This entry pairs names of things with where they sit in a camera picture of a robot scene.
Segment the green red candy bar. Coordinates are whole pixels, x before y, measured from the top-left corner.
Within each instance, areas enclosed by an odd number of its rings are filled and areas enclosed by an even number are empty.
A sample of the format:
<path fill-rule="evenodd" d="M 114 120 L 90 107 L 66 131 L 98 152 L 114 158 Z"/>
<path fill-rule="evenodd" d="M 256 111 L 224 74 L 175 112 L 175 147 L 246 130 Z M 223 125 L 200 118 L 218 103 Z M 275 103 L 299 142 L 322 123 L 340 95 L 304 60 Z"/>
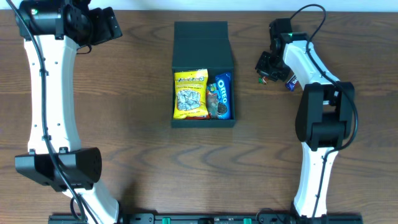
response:
<path fill-rule="evenodd" d="M 266 85 L 266 84 L 268 84 L 269 79 L 267 77 L 259 77 L 258 78 L 258 82 L 263 84 L 263 85 Z"/>

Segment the red Hacks candy bag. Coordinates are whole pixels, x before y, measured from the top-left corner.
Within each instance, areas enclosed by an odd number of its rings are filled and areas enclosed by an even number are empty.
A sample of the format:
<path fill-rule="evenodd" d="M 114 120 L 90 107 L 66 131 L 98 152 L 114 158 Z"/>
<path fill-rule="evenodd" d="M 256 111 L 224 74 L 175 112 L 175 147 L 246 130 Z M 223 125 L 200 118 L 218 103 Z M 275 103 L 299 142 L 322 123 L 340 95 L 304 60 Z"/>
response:
<path fill-rule="evenodd" d="M 189 119 L 189 120 L 203 120 L 203 119 L 210 119 L 210 115 L 201 115 L 201 116 L 187 116 L 184 119 Z"/>

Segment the blue Oreo cookie pack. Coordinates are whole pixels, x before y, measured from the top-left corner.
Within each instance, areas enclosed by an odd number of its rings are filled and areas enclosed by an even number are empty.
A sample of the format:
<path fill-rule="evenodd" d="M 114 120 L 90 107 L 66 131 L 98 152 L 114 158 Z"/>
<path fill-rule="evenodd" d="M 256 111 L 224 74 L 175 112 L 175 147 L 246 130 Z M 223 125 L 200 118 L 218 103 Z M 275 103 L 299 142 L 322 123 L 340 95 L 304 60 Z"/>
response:
<path fill-rule="evenodd" d="M 231 73 L 215 77 L 218 91 L 218 119 L 231 119 Z"/>

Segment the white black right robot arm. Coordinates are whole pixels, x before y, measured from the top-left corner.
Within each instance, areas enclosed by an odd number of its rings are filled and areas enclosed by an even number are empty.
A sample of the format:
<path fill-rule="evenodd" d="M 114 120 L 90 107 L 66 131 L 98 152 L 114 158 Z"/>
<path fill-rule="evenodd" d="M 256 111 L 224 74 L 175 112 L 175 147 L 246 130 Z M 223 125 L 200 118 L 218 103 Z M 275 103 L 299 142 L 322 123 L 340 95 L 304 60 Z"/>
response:
<path fill-rule="evenodd" d="M 268 80 L 293 74 L 303 93 L 295 119 L 302 144 L 300 183 L 293 201 L 296 216 L 305 221 L 326 219 L 326 195 L 333 162 L 351 132 L 354 86 L 332 75 L 305 32 L 294 32 L 289 18 L 269 25 L 271 45 L 255 67 Z"/>

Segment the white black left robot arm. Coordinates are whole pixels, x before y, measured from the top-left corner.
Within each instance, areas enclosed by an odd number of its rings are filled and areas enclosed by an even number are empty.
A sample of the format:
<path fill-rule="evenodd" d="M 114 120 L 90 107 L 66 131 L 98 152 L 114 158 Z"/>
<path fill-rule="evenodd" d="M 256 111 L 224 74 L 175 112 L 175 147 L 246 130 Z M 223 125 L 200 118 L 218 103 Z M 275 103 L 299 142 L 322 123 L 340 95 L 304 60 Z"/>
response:
<path fill-rule="evenodd" d="M 32 125 L 15 168 L 70 198 L 69 216 L 50 223 L 117 223 L 119 202 L 101 181 L 96 147 L 84 148 L 75 121 L 73 72 L 78 51 L 122 36 L 111 7 L 88 1 L 22 1 L 12 10 L 28 57 Z"/>

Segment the dark green gift box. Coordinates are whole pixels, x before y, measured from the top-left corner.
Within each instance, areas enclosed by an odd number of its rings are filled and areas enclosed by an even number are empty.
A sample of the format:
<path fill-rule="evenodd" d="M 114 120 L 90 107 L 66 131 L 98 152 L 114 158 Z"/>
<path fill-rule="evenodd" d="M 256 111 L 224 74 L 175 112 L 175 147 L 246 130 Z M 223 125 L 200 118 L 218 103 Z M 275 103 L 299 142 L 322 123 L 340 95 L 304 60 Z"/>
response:
<path fill-rule="evenodd" d="M 226 21 L 175 22 L 172 73 L 207 69 L 208 83 L 222 73 L 231 74 L 231 119 L 171 119 L 173 128 L 232 128 L 236 123 L 234 57 Z"/>

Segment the purple Dairy Milk bar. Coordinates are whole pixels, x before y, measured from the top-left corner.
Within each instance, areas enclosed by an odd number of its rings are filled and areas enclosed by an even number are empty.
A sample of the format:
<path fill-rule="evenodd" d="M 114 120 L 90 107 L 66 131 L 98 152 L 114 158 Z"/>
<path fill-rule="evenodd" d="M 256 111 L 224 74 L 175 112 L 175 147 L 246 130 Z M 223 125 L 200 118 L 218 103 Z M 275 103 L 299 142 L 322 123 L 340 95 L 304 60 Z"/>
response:
<path fill-rule="evenodd" d="M 292 75 L 291 78 L 285 84 L 285 87 L 289 91 L 294 91 L 298 86 L 299 86 L 299 81 L 296 75 Z"/>

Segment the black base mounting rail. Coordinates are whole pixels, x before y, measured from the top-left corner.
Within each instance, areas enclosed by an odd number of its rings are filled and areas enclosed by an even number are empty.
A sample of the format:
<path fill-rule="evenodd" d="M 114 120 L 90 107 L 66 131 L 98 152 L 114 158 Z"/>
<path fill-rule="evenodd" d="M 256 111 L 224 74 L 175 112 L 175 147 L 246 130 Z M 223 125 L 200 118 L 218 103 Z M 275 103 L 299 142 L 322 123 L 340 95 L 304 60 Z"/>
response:
<path fill-rule="evenodd" d="M 297 218 L 289 214 L 260 213 L 258 215 L 154 215 L 137 213 L 122 216 L 118 223 L 129 224 L 278 224 L 327 223 L 362 224 L 360 215 L 328 215 L 321 218 Z"/>

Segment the green Haribo gummy bag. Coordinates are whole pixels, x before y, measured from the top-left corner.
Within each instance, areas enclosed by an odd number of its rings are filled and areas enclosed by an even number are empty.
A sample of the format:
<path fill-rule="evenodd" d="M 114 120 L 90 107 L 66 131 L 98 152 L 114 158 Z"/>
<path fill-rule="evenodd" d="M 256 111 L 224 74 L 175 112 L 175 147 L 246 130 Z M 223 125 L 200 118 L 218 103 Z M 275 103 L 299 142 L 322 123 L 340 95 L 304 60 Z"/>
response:
<path fill-rule="evenodd" d="M 206 88 L 206 107 L 211 119 L 218 118 L 218 90 L 215 83 Z"/>

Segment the yellow nut snack bag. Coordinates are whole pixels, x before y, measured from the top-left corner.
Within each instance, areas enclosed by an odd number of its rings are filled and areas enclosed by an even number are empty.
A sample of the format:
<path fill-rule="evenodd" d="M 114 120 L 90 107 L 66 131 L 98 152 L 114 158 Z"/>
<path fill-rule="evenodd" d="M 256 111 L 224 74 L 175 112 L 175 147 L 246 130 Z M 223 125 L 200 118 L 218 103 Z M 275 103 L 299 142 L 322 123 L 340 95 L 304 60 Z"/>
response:
<path fill-rule="evenodd" d="M 207 81 L 207 69 L 174 73 L 175 109 L 173 119 L 208 114 L 206 107 Z"/>

